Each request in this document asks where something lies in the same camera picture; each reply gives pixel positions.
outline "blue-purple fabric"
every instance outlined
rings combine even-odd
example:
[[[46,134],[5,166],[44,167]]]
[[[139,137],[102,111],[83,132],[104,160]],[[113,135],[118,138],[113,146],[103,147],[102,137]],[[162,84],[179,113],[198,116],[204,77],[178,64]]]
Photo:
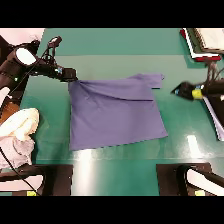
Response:
[[[137,74],[119,80],[69,83],[70,150],[130,144],[168,134],[152,88],[161,74]]]

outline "green table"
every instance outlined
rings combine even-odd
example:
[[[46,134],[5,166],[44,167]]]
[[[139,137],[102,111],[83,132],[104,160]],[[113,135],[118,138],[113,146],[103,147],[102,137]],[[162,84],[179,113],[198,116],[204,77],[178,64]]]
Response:
[[[69,151],[67,84],[47,77],[29,79],[21,107],[40,112],[33,160],[74,164],[72,195],[159,195],[157,163],[208,161],[214,172],[224,176],[224,143],[217,141],[206,106],[170,94],[181,81],[204,81],[207,71],[190,58],[178,28],[46,29],[39,56],[58,35],[63,41],[56,60],[75,68],[79,79],[165,75],[163,88],[153,92],[167,138],[76,152]]]

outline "robotic arm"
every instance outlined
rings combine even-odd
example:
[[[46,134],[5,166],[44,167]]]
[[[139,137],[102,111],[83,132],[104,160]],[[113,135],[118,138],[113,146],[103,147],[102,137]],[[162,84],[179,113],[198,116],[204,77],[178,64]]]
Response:
[[[25,45],[19,45],[8,55],[0,66],[0,108],[6,97],[12,94],[28,76],[48,76],[61,82],[78,80],[76,70],[64,68],[55,61],[55,49],[62,41],[61,37],[52,38],[41,57],[34,55]]]

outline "stack of folded clothes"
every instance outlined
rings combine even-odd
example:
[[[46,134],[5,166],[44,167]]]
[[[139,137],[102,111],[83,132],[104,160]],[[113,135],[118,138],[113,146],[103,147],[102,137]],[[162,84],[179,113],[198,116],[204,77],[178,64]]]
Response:
[[[221,57],[218,54],[218,53],[221,53],[221,51],[220,49],[219,51],[217,51],[217,46],[215,46],[216,50],[214,50],[214,47],[211,51],[209,50],[212,46],[211,44],[212,41],[211,40],[209,41],[209,37],[212,35],[209,36],[208,34],[212,33],[213,29],[209,29],[211,30],[210,32],[209,31],[205,32],[204,29],[208,29],[208,28],[183,28],[180,30],[181,35],[186,39],[191,57],[197,62],[203,62],[205,60],[212,60],[212,61],[221,60]]]

